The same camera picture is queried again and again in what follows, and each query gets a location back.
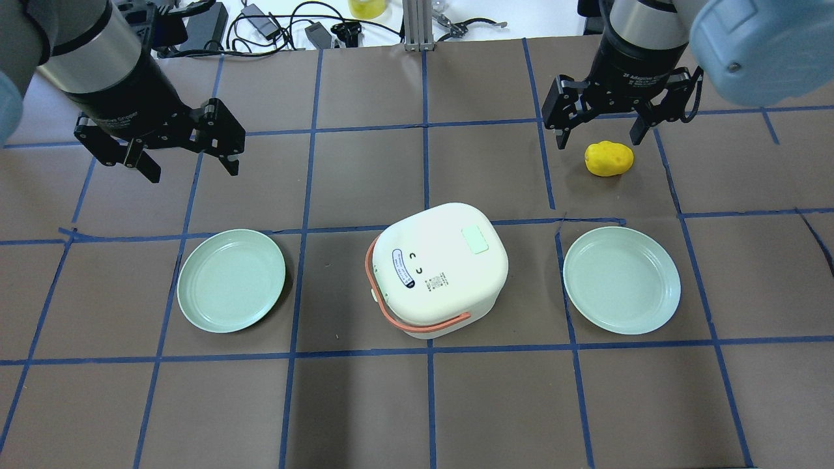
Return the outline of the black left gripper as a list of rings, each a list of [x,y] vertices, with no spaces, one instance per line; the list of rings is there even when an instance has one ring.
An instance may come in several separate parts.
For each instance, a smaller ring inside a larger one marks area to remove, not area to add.
[[[157,184],[161,168],[144,146],[180,147],[217,158],[233,177],[239,173],[246,131],[238,119],[220,98],[209,98],[199,109],[188,107],[148,53],[113,86],[68,97],[81,109],[74,136],[104,166],[122,164]]]

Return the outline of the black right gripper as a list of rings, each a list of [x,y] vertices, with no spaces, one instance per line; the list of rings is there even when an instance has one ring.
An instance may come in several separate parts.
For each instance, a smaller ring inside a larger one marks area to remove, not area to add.
[[[650,128],[662,122],[689,124],[699,113],[705,72],[676,69],[687,45],[676,40],[650,50],[604,30],[586,81],[557,76],[542,105],[544,125],[554,131],[557,148],[566,148],[578,125],[608,113],[637,112],[629,130],[632,145],[640,145]]]

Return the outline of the green plate near right arm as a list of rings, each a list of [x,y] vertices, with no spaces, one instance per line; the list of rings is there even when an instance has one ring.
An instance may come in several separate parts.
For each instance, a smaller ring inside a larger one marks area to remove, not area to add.
[[[563,273],[567,296],[582,317],[620,335],[661,328],[682,296],[679,271],[665,248],[626,227],[582,234],[565,254]]]

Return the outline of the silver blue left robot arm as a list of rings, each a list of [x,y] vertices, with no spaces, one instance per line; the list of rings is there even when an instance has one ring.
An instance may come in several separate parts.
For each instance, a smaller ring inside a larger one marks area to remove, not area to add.
[[[238,175],[245,131],[218,98],[188,107],[152,51],[188,38],[184,18],[212,1],[178,8],[152,1],[3,1],[2,142],[23,118],[41,74],[79,109],[74,136],[98,163],[122,164],[158,183],[150,150],[204,152]]]

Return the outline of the green plate near left arm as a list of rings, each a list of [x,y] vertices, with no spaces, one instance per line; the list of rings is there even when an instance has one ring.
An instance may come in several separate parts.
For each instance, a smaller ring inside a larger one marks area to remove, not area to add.
[[[240,332],[260,321],[286,282],[280,247],[250,229],[220,232],[187,257],[177,282],[185,319],[204,332]]]

